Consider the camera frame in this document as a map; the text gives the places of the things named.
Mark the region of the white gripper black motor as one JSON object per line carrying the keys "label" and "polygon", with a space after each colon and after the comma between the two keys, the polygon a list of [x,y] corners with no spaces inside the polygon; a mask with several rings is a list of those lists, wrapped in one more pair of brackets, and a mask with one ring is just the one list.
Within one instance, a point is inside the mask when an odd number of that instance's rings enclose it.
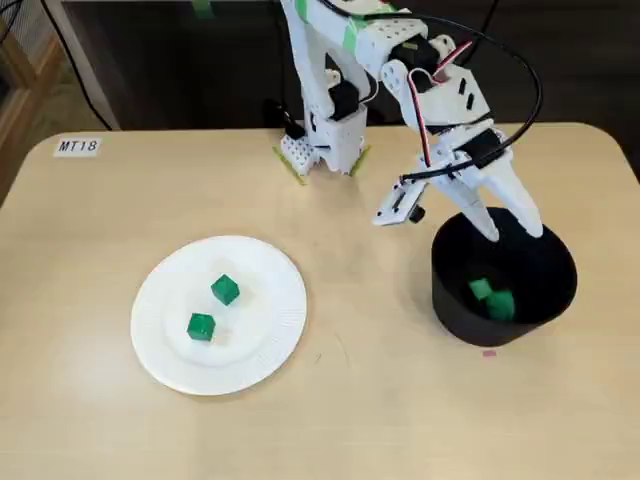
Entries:
{"label": "white gripper black motor", "polygon": [[491,242],[499,240],[499,231],[479,197],[481,186],[502,201],[531,237],[543,235],[539,210],[513,169],[513,149],[505,146],[507,136],[491,119],[446,128],[434,142],[430,133],[433,130],[426,126],[419,128],[422,152],[416,182],[434,185],[447,195]]}

